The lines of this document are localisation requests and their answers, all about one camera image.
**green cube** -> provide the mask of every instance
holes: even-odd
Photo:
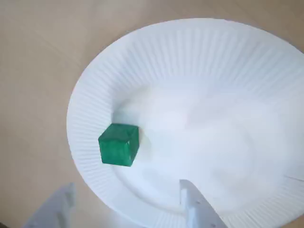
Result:
[[[112,123],[98,138],[103,163],[131,166],[139,148],[137,126]]]

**table surface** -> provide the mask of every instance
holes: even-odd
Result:
[[[21,227],[51,193],[74,182],[73,228],[138,227],[104,205],[76,170],[67,105],[83,69],[113,41],[195,17],[246,23],[304,51],[303,0],[0,1],[0,222]],[[304,217],[286,227],[304,227]]]

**white paper plate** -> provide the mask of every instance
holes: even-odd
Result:
[[[71,96],[67,136],[88,186],[149,228],[184,228],[179,179],[233,228],[279,227],[304,213],[304,55],[251,26],[183,19],[111,44]],[[101,163],[98,137],[137,124],[132,167]]]

